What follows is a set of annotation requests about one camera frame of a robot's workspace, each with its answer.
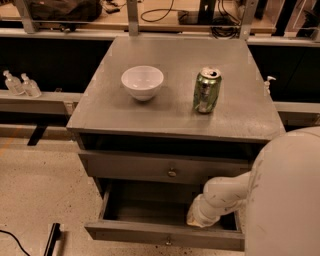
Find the cabinet top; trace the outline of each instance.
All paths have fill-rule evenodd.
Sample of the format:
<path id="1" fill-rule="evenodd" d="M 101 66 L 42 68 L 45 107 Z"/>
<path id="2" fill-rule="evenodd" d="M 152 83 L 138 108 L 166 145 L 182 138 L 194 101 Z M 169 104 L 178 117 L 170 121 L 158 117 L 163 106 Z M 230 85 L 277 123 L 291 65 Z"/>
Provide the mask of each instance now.
<path id="1" fill-rule="evenodd" d="M 148 65 L 164 74 L 160 92 L 139 102 L 125 91 L 121 75 Z M 197 74 L 221 71 L 211 114 L 193 110 Z M 183 137 L 225 141 L 269 141 L 284 128 L 262 77 L 242 40 L 119 37 L 84 92 L 67 128 L 74 132 Z"/>

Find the gray drawer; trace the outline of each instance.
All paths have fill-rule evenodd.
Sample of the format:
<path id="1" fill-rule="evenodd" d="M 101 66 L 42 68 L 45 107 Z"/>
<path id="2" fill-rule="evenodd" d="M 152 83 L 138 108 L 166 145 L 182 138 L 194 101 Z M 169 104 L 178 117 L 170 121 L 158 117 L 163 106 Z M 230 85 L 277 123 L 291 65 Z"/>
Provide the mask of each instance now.
<path id="1" fill-rule="evenodd" d="M 180 155 L 83 150 L 79 157 L 89 176 L 201 184 L 210 177 L 232 177 L 250 170 L 247 160 Z"/>
<path id="2" fill-rule="evenodd" d="M 99 220 L 86 223 L 85 228 L 96 240 L 243 251 L 237 213 L 210 228 L 186 224 L 189 206 L 200 192 L 198 185 L 113 181 Z"/>

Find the floor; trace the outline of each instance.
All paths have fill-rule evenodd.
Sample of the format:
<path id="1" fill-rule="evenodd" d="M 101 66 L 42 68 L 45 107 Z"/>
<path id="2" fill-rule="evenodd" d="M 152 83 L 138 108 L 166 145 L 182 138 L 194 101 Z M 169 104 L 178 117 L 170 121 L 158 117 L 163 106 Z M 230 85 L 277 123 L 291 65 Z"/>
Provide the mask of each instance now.
<path id="1" fill-rule="evenodd" d="M 243 252 L 94 241 L 84 223 L 97 219 L 101 197 L 64 128 L 49 128 L 27 146 L 32 126 L 0 126 L 0 229 L 13 233 L 32 256 L 43 255 L 52 223 L 62 236 L 53 255 L 243 256 Z M 0 233 L 0 256 L 25 255 Z"/>

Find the green soda can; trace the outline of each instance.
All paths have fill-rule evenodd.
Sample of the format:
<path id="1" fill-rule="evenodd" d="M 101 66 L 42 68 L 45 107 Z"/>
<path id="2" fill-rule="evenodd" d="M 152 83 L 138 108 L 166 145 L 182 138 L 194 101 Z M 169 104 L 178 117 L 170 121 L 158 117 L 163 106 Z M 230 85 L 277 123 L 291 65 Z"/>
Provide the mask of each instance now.
<path id="1" fill-rule="evenodd" d="M 202 68 L 194 88 L 193 107 L 200 113 L 210 113 L 217 104 L 221 73 L 211 67 Z"/>

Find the ceramic bowl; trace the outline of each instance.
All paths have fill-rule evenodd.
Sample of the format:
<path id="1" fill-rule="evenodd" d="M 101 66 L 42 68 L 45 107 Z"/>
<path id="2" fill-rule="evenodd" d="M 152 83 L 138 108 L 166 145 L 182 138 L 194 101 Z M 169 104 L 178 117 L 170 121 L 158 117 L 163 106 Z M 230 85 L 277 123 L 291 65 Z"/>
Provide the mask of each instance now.
<path id="1" fill-rule="evenodd" d="M 159 92 L 163 74 L 155 67 L 137 66 L 126 70 L 121 76 L 121 82 L 133 98 L 147 101 Z"/>

